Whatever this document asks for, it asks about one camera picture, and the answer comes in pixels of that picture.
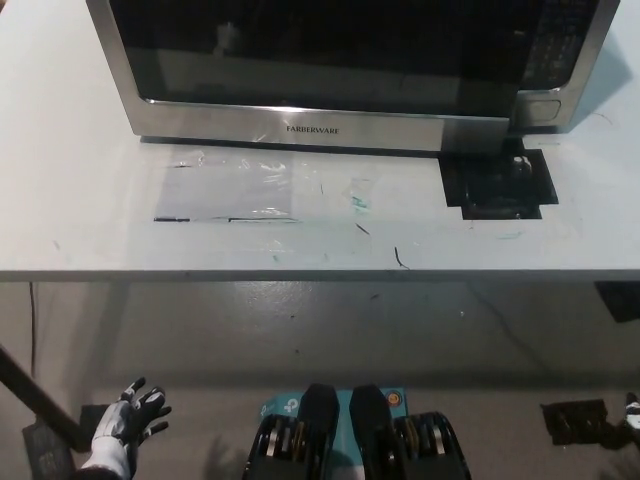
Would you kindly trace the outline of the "white and black right hand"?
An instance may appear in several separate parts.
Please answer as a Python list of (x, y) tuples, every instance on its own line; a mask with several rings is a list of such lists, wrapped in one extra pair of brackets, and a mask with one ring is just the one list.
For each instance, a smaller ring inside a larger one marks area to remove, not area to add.
[(639, 441), (640, 402), (639, 402), (639, 397), (633, 392), (628, 392), (626, 394), (624, 423), (628, 428), (632, 437), (636, 441)]

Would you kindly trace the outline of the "white and black left hand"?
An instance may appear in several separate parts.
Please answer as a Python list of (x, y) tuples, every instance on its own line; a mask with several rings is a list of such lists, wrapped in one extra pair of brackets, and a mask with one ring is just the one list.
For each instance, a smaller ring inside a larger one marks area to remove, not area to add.
[(73, 479), (134, 478), (140, 446), (168, 428), (162, 418), (172, 411), (161, 387), (138, 394), (145, 383), (144, 377), (137, 379), (106, 408), (94, 431), (90, 455)]

